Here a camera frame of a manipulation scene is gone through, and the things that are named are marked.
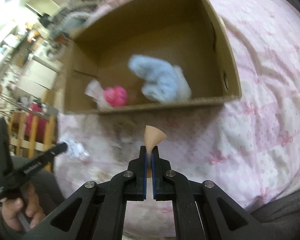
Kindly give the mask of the person's left hand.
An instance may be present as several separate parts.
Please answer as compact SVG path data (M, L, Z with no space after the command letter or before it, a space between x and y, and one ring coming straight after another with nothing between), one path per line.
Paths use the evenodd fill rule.
M35 192L34 187L29 184L27 189L27 206L25 209L25 215L31 219L29 227L34 228L39 222L41 222L46 215L43 209L39 205L39 197ZM18 218L18 215L22 213L24 208L24 202L21 198L6 200L1 208L1 214L4 222L9 228L17 232L23 232L24 227Z

